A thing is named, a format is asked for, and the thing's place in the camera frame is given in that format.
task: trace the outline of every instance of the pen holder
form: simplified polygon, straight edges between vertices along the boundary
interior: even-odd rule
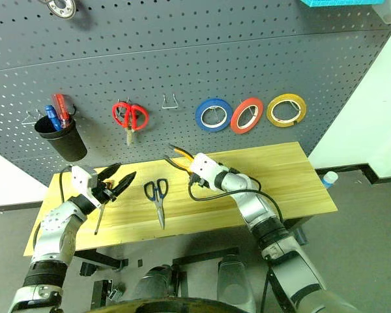
[[[66,128],[56,132],[51,120],[44,116],[36,122],[35,130],[69,162],[79,161],[87,154],[73,118],[70,118],[70,124]]]

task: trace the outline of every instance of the pliers handle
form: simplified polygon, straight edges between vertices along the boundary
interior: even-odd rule
[[[194,161],[194,157],[190,153],[185,151],[184,149],[181,149],[179,147],[175,147],[174,145],[171,145],[171,144],[169,144],[168,146],[170,149],[174,150],[176,153],[179,153],[180,155],[184,156],[190,162]],[[178,162],[171,160],[171,158],[167,155],[164,155],[164,160],[167,161],[168,163],[170,163],[174,168],[177,168],[182,171],[186,171],[188,173],[188,175],[192,174],[192,171],[190,170],[189,166],[184,166],[182,164],[179,164]]]

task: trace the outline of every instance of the wooden table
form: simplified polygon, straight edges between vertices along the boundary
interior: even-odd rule
[[[258,179],[263,190],[278,202],[282,215],[288,222],[337,211],[298,142],[210,153],[209,156]],[[231,197],[203,202],[191,200],[187,191],[186,172],[175,169],[164,160],[122,165],[112,177],[115,185],[121,177],[132,171],[137,171],[132,184],[114,203],[106,205],[98,235],[94,235],[98,211],[89,215],[77,234],[76,250],[92,250],[94,253],[96,248],[103,246],[244,224]],[[164,230],[159,225],[154,203],[143,193],[143,185],[147,181],[162,177],[169,182],[169,192],[164,200]],[[24,256],[31,256],[33,253],[32,239],[36,225],[46,213],[61,204],[58,178],[59,174],[52,178]],[[70,181],[71,174],[64,173],[65,199],[78,195]],[[198,186],[193,186],[193,192],[199,197],[214,194],[211,190]]]

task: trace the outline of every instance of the blue tape roll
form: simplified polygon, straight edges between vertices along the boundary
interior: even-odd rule
[[[223,121],[220,121],[215,125],[210,125],[206,124],[206,122],[203,122],[204,113],[212,107],[218,107],[219,110],[222,109],[225,112],[225,118],[223,119]],[[232,114],[233,110],[225,100],[219,98],[208,99],[201,103],[195,111],[195,121],[202,130],[205,130],[207,132],[218,132],[219,130],[222,130],[229,126]]]

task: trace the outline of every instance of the gray pegboard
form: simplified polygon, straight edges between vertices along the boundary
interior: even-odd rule
[[[70,21],[37,1],[3,5],[0,154],[45,184],[67,162],[21,121],[26,110],[43,112],[52,93],[70,95],[79,109],[89,153],[78,164],[159,159],[168,142],[212,152],[298,140],[310,153],[391,33],[370,7],[300,1],[85,1]],[[287,92],[308,105],[295,127],[274,127],[264,114],[236,135],[229,127],[204,132],[194,121],[206,98],[236,108],[259,97],[266,107]],[[176,94],[179,109],[161,109],[164,93],[170,102]],[[151,116],[131,147],[111,118],[114,102],[127,97]]]

